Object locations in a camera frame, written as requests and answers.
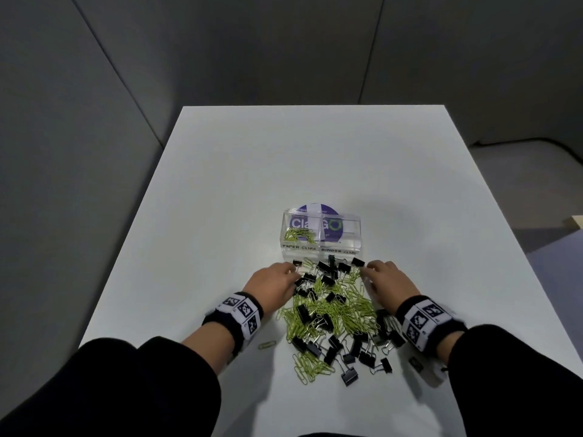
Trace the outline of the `black wristband with marker tags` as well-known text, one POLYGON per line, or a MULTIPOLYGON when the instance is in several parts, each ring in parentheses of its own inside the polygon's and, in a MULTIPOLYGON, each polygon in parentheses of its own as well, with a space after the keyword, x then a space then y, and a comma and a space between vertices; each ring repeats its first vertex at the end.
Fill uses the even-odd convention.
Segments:
POLYGON ((466 324, 426 295, 414 295, 397 309, 403 337, 426 357, 437 358, 438 345, 452 333, 467 332, 466 324))
POLYGON ((236 358, 258 333, 263 317, 264 310, 253 295, 237 292, 206 313, 202 324, 218 323, 225 327, 233 337, 231 356, 236 358))

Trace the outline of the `person's right forearm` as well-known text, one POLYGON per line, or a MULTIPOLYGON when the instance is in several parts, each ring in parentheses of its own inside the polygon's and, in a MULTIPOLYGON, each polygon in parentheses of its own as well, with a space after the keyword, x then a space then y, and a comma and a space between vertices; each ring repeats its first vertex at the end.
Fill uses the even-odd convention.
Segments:
POLYGON ((455 331, 434 350, 467 437, 583 437, 583 378, 506 330, 455 331))

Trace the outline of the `green paper clips inside box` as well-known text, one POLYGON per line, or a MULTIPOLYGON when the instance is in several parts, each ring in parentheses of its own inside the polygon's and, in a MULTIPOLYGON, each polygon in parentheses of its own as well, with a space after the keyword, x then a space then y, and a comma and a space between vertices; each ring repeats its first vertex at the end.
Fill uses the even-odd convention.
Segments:
POLYGON ((317 243, 315 236, 316 233, 309 228, 290 227, 285 231, 283 239, 286 242, 307 242, 315 245, 317 243))

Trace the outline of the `person's right hand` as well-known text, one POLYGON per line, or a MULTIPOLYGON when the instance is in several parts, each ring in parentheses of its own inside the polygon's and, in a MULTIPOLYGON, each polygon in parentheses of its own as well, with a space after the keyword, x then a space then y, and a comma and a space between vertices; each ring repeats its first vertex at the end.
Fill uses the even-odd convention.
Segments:
POLYGON ((395 316, 400 323, 414 304, 429 299, 422 295, 408 276, 394 262, 388 263, 388 289, 383 293, 374 293, 376 301, 395 316))

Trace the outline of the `person's left forearm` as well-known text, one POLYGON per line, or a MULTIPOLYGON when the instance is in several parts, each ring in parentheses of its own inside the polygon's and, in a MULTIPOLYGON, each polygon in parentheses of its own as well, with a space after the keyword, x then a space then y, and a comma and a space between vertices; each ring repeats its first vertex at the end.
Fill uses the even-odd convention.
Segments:
POLYGON ((210 437, 234 346, 215 322, 182 343, 92 340, 0 420, 0 437, 210 437))

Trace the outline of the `clear plastic clip organizer box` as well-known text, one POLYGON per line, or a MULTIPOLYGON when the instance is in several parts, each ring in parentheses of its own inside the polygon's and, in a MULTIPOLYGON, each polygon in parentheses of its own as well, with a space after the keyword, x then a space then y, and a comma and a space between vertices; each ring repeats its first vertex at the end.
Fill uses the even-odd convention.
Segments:
POLYGON ((333 208, 322 204, 308 204, 291 208, 283 213, 280 233, 280 246, 283 259, 328 262, 334 256, 337 262, 351 263, 353 259, 362 260, 363 241, 360 217, 339 214, 333 208), (307 242, 284 241, 285 231, 290 227, 309 228, 316 233, 315 245, 307 242))

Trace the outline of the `person's left hand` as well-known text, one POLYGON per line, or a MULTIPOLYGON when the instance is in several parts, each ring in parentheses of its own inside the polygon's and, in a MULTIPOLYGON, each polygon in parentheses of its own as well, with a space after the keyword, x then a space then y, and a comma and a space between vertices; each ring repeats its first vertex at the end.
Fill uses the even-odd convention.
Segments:
POLYGON ((278 291, 278 263, 256 271, 243 292, 257 300, 266 317, 283 307, 293 296, 281 296, 278 291))

